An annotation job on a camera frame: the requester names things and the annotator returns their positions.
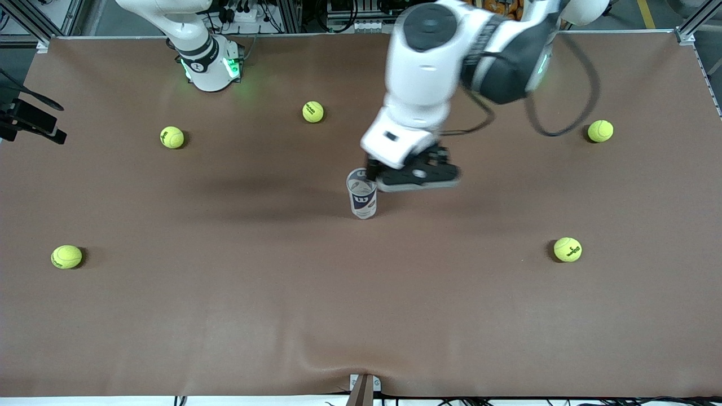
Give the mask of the white blue tennis ball can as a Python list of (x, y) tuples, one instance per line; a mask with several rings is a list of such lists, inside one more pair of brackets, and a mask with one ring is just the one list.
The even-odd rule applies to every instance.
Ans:
[(377, 185), (367, 178), (366, 169), (359, 167), (346, 177), (351, 212), (359, 219), (369, 219), (377, 211)]

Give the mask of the orange snack packets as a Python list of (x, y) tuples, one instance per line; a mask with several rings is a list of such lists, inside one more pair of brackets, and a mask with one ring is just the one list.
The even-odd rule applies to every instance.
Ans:
[(470, 5), (491, 11), (498, 15), (520, 20), (525, 0), (466, 0)]

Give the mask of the white power strip with plugs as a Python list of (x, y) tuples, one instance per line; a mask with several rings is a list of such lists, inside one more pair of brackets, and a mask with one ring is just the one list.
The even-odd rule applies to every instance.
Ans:
[(214, 0), (221, 23), (257, 23), (262, 8), (259, 0)]

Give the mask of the brown table mat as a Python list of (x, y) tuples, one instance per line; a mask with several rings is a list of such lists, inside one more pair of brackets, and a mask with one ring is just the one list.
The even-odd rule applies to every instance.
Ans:
[(695, 50), (572, 38), (609, 141), (495, 107), (444, 138), (457, 187), (382, 193), (371, 219), (345, 179), (387, 34), (260, 38), (213, 94), (163, 39), (55, 39), (27, 83), (67, 141), (0, 145), (0, 396), (308, 395), (363, 372), (396, 396), (722, 396), (722, 119)]

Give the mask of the aluminium frame struts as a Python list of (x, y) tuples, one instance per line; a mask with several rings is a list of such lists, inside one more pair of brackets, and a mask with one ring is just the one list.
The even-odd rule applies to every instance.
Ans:
[(0, 48), (47, 48), (79, 26), (86, 0), (0, 0)]
[(722, 13), (722, 0), (681, 0), (696, 3), (697, 8), (689, 13), (686, 19), (675, 29), (679, 44), (694, 43), (694, 33), (708, 25), (716, 15)]

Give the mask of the grey metal table bracket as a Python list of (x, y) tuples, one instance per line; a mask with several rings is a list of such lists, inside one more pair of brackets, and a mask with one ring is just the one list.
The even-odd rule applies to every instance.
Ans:
[(350, 376), (350, 395), (346, 406), (374, 406), (375, 396), (382, 391), (381, 379), (371, 374)]

